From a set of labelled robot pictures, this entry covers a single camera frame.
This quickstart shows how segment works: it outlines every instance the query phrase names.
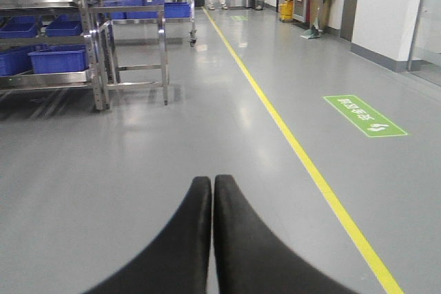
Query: mop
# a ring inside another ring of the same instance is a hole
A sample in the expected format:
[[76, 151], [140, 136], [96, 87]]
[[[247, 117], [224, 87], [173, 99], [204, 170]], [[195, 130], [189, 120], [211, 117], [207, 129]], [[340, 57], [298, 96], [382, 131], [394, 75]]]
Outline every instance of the mop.
[[306, 30], [301, 37], [305, 39], [316, 39], [320, 38], [322, 34], [322, 30], [320, 30], [320, 14], [322, 11], [324, 0], [320, 0], [320, 5], [318, 6], [317, 10], [317, 17], [314, 20], [314, 23], [312, 23], [311, 29]]

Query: plant pot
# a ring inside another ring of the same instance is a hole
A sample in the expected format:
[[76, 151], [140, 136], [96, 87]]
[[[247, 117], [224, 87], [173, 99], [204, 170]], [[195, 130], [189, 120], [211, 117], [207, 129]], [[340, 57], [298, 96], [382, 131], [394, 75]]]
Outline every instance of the plant pot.
[[[309, 0], [309, 27], [312, 27], [312, 25], [316, 21], [319, 6], [320, 6], [320, 0]], [[316, 28], [319, 28], [320, 30], [324, 30], [328, 26], [330, 6], [331, 6], [330, 1], [327, 1], [323, 4], [323, 8], [320, 9], [320, 17], [319, 17], [320, 27], [316, 27]]]

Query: blue plastic bin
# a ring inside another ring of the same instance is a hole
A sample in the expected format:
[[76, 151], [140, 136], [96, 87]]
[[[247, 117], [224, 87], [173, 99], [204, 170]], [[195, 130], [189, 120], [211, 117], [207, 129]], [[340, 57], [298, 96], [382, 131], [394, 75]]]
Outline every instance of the blue plastic bin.
[[38, 34], [36, 23], [9, 21], [0, 29], [0, 38], [30, 38]]
[[165, 3], [164, 16], [166, 19], [190, 17], [190, 4]]
[[0, 76], [12, 76], [32, 69], [29, 47], [0, 52]]
[[[145, 0], [130, 0], [127, 6], [146, 6], [148, 3]], [[158, 17], [156, 12], [127, 12], [125, 13], [127, 19], [155, 19]]]
[[89, 67], [84, 45], [51, 46], [29, 56], [35, 74], [82, 72]]
[[82, 33], [83, 28], [78, 15], [60, 15], [46, 28], [46, 36], [78, 36]]
[[22, 17], [11, 17], [8, 23], [35, 23], [35, 17], [24, 15]]
[[[121, 1], [105, 0], [104, 1], [104, 6], [106, 6], [106, 7], [116, 7], [116, 6], [124, 6], [124, 5], [121, 3]], [[110, 13], [110, 18], [112, 20], [124, 20], [126, 18], [126, 16], [125, 16], [124, 12], [115, 12], [115, 13]]]

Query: shelf leg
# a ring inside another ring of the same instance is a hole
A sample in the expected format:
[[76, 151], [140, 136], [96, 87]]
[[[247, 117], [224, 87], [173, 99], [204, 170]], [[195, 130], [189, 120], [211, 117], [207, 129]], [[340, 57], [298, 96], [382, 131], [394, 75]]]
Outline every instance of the shelf leg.
[[158, 12], [159, 54], [161, 55], [161, 74], [164, 93], [164, 104], [168, 104], [168, 84], [170, 81], [167, 62], [167, 46], [165, 44], [165, 17], [164, 11]]
[[108, 94], [104, 92], [102, 71], [98, 64], [98, 45], [96, 44], [96, 17], [89, 13], [87, 0], [80, 0], [79, 12], [85, 39], [86, 50], [89, 58], [91, 71], [92, 89], [94, 93], [95, 107], [97, 110], [104, 110], [109, 103]]
[[96, 29], [95, 33], [93, 34], [94, 44], [96, 45], [96, 57], [97, 57], [97, 64], [96, 66], [99, 68], [99, 76], [101, 79], [101, 88], [103, 91], [103, 106], [105, 109], [110, 108], [110, 98], [109, 98], [109, 89], [107, 88], [107, 83], [109, 81], [107, 77], [107, 70], [106, 65], [109, 67], [110, 64], [108, 62], [107, 54], [107, 45], [106, 45], [106, 38], [105, 38], [105, 30], [99, 32], [99, 25], [96, 22], [96, 17], [92, 17], [91, 20], [93, 20]]
[[190, 31], [190, 46], [196, 44], [196, 23], [194, 21], [194, 0], [190, 0], [190, 21], [192, 22], [192, 31]]
[[107, 31], [106, 42], [108, 43], [107, 50], [109, 52], [110, 65], [112, 67], [112, 76], [114, 77], [113, 83], [121, 83], [121, 77], [119, 75], [119, 70], [118, 70], [119, 64], [118, 64], [118, 57], [116, 56], [112, 22], [109, 24], [106, 31]]

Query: gray epoxy floor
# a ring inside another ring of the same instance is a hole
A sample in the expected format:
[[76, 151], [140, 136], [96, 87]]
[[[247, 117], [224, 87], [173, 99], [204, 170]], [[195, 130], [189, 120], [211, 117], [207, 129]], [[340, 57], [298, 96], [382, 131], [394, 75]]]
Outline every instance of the gray epoxy floor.
[[414, 72], [415, 75], [429, 81], [433, 84], [441, 86], [441, 67], [432, 63], [425, 63], [421, 65], [421, 69]]
[[[405, 293], [439, 293], [441, 90], [332, 36], [302, 39], [269, 10], [210, 14]], [[314, 266], [384, 293], [200, 10], [196, 23], [195, 48], [169, 45], [167, 107], [161, 90], [112, 92], [100, 114], [89, 91], [0, 100], [0, 293], [90, 288], [152, 240], [194, 176], [225, 173]], [[155, 62], [152, 46], [119, 46], [120, 64], [144, 62], [146, 49]], [[322, 99], [336, 94], [356, 94], [409, 136], [367, 138]], [[209, 272], [217, 293], [213, 259]]]

